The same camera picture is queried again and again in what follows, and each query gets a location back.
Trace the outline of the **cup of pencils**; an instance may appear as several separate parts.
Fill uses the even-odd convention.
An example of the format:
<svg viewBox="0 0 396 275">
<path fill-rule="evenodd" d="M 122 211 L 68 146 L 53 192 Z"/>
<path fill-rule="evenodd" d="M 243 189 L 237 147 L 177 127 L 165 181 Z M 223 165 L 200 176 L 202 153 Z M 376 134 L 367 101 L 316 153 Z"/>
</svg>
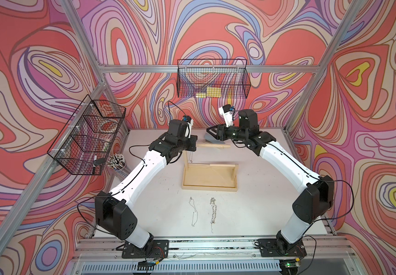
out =
<svg viewBox="0 0 396 275">
<path fill-rule="evenodd" d="M 107 166 L 118 171 L 126 167 L 126 160 L 122 154 L 114 154 L 108 159 Z"/>
</svg>

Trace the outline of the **wooden jewelry display stand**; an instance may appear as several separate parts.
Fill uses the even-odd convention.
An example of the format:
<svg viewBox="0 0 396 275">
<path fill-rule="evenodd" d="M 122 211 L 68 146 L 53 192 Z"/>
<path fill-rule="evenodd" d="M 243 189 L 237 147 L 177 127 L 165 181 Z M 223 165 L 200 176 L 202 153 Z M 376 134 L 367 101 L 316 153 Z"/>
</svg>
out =
<svg viewBox="0 0 396 275">
<path fill-rule="evenodd" d="M 184 152 L 184 190 L 238 191 L 238 164 L 192 163 Z"/>
</svg>

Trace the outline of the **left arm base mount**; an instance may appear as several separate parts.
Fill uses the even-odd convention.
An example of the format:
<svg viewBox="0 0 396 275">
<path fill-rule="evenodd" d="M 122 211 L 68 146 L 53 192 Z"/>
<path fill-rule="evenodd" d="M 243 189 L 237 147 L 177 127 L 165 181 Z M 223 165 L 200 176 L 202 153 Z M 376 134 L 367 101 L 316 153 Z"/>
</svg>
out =
<svg viewBox="0 0 396 275">
<path fill-rule="evenodd" d="M 147 244 L 143 248 L 139 248 L 130 242 L 125 242 L 120 248 L 123 259 L 163 260 L 168 257 L 169 240 L 154 239 L 153 235 L 150 235 Z"/>
</svg>

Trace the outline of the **aluminium rail base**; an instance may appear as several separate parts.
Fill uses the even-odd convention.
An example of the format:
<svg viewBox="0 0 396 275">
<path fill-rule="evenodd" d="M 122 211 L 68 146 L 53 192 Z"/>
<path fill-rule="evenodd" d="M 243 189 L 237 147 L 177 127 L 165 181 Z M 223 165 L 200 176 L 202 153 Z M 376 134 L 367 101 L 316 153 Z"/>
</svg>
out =
<svg viewBox="0 0 396 275">
<path fill-rule="evenodd" d="M 270 251 L 269 236 L 170 237 L 161 257 L 143 258 L 112 238 L 79 242 L 66 275 L 363 275 L 345 237 L 306 236 L 293 256 Z"/>
</svg>

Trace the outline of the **yellow block in basket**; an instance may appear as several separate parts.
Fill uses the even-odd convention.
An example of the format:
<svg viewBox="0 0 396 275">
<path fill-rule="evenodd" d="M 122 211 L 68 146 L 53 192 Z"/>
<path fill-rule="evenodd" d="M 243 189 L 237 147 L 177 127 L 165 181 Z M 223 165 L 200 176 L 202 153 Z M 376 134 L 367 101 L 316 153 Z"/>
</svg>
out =
<svg viewBox="0 0 396 275">
<path fill-rule="evenodd" d="M 222 89 L 219 87 L 205 87 L 195 94 L 196 98 L 221 98 Z"/>
</svg>

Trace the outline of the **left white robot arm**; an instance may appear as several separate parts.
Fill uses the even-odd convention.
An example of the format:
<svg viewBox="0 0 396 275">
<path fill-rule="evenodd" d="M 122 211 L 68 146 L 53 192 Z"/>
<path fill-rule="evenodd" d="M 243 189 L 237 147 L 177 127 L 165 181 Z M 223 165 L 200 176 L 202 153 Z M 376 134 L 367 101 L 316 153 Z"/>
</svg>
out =
<svg viewBox="0 0 396 275">
<path fill-rule="evenodd" d="M 153 235 L 138 224 L 133 213 L 136 200 L 151 180 L 184 151 L 196 151 L 198 137 L 191 134 L 193 119 L 170 121 L 167 132 L 148 145 L 139 165 L 115 188 L 95 197 L 95 223 L 107 233 L 142 250 L 151 250 Z"/>
</svg>

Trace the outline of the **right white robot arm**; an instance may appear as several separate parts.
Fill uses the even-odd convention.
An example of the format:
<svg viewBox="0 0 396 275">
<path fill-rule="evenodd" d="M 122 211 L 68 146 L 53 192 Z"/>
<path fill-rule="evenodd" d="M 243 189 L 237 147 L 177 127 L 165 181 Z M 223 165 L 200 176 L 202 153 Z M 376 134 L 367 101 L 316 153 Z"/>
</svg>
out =
<svg viewBox="0 0 396 275">
<path fill-rule="evenodd" d="M 218 112 L 224 123 L 207 128 L 207 133 L 219 141 L 243 144 L 277 168 L 299 193 L 292 204 L 292 216 L 276 235 L 277 246 L 286 253 L 302 239 L 316 218 L 333 206 L 335 182 L 330 176 L 321 176 L 303 166 L 274 136 L 261 131 L 255 111 L 246 109 L 235 114 L 235 108 L 227 104 Z"/>
</svg>

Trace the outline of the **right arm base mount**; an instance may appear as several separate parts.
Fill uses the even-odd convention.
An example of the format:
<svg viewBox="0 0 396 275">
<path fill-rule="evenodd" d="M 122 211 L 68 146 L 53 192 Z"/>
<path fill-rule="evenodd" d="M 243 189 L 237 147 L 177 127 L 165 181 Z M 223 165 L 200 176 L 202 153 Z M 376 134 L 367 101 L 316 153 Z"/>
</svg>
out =
<svg viewBox="0 0 396 275">
<path fill-rule="evenodd" d="M 289 243 L 279 231 L 274 238 L 260 238 L 254 242 L 262 257 L 291 257 L 301 258 L 307 256 L 302 237 L 295 243 Z"/>
</svg>

